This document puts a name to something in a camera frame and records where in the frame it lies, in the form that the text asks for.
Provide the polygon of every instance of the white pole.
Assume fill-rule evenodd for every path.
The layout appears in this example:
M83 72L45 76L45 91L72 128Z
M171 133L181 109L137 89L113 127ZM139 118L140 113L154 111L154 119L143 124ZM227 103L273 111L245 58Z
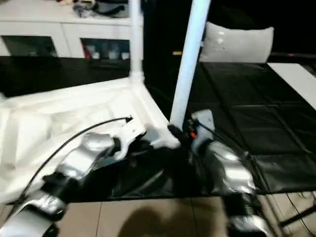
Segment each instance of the white pole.
M211 0L193 0L183 55L174 94L170 123L182 129L198 52Z
M140 36L140 0L129 0L130 24L130 78L131 81L142 81L144 79L142 70L142 61L140 55L141 43L143 39Z

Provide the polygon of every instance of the black cable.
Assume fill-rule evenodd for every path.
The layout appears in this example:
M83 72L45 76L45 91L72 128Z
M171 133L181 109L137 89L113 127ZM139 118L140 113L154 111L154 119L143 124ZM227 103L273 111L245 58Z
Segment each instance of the black cable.
M288 194L286 194L287 198L289 199L290 203L292 204L292 207L295 209L295 211L297 212L297 214L300 214L300 212L298 211L298 209L296 208L296 206L294 205L293 201L291 200L291 198L289 197ZM309 232L309 234L313 237L316 237L316 235L313 234L313 232L311 232L310 229L308 229L308 227L306 226L303 218L300 217L301 223L304 225L305 229Z
M220 134L218 134L217 132L213 131L212 129L210 129L209 127L207 127L206 125L204 125L203 123L197 121L199 123L199 125L203 128L205 128L207 131L211 132L214 136L218 137L219 139L221 139L224 143L226 143L227 145L230 145L229 143L227 143L227 140L224 139ZM233 141L234 145L237 146L240 151L243 151L244 152L244 149L242 148L242 146L237 142L235 141L234 138L228 136L228 134L226 134L226 136L231 140Z
M125 119L126 122L130 121L130 119L132 118L129 118L129 117L121 117L121 118L114 118L114 119L110 119L110 120L107 120L107 121L103 121L103 122L100 122L100 123L97 123L95 125L92 125L88 128L85 128L84 130L78 132L77 134L75 134L74 136L72 136L71 138L69 138L66 142L64 142L59 148L57 148L57 150L54 151L54 153L52 155L50 155L49 158L47 158L44 163L38 168L38 170L35 172L35 174L33 175L33 177L30 179L30 181L28 182L28 184L26 185L26 187L24 188L23 192L21 193L20 197L18 198L18 200L14 203L13 205L13 208L11 209L7 219L12 215L12 213L15 211L16 209L16 206L18 204L20 204L22 202L22 200L25 198L26 196L26 193L27 191L29 190L31 184L34 182L35 178L37 177L37 175L40 173L40 171L47 165L47 163L49 163L53 158L54 156L60 152L61 149L63 149L68 143L70 143L71 141L73 141L75 138L79 137L80 135L84 134L85 132L95 128L95 127L98 127L98 126L101 126L101 125L104 125L106 123L110 123L110 122L114 122L114 121L118 121L118 120L123 120Z

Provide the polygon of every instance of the beige floor tile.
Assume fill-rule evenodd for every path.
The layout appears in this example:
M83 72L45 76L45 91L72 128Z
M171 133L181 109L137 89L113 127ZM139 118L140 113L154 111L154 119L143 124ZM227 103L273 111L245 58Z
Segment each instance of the beige floor tile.
M5 205L0 205L0 216L2 214L3 209L5 208Z
M265 213L269 223L272 225L274 232L277 234L278 237L281 237L284 232L282 232L282 230L278 226L279 221L277 220L276 215L280 216L280 212L277 208L275 200L272 198L271 195L259 196L259 200L263 212Z
M190 199L102 203L98 237L196 237Z
M11 211L12 206L11 205L7 205L4 206L0 215L0 228L3 226L4 222L6 221L8 214Z
M219 197L193 198L198 237L225 237L226 216Z
M94 237L100 208L100 202L70 204L64 218L57 223L58 237Z
M313 204L313 197L310 195L310 193L303 193L303 195L304 196L302 196L301 193L289 194L289 197L299 212L311 207ZM275 209L277 210L278 217L281 221L297 214L286 194L276 194L270 196L275 200ZM304 218L303 220L307 227L316 235L316 226L314 225L316 222L316 213ZM293 235L295 237L310 236L302 225L301 221L297 221L291 225L288 225L287 228L284 228L284 230L289 235Z

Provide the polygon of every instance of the black mat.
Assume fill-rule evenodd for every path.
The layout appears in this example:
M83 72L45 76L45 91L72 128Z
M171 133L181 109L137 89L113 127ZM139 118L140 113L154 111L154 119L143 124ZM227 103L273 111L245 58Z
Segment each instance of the black mat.
M128 67L84 59L0 57L0 91L17 96L117 79ZM177 68L150 72L146 85L167 118ZM218 133L233 137L258 192L316 190L316 111L267 65L198 64L189 113L211 109ZM216 195L201 158L159 149L96 171L77 201Z

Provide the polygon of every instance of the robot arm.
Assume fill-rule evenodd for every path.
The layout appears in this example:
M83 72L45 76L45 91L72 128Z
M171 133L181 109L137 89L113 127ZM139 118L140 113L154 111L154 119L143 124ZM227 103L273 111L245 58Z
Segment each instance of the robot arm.
M89 178L95 166L102 167L125 158L128 146L145 133L142 124L132 119L119 134L86 134L81 144L70 151L54 173L45 176L44 185L24 201L0 229L0 237L55 237L55 222L62 219L67 205Z
M231 148L215 141L213 134L205 129L205 126L210 130L215 129L212 112L199 111L192 118L196 131L192 151L203 157L204 165L219 189L228 218L228 236L274 236L261 216L261 205L256 196L252 174Z

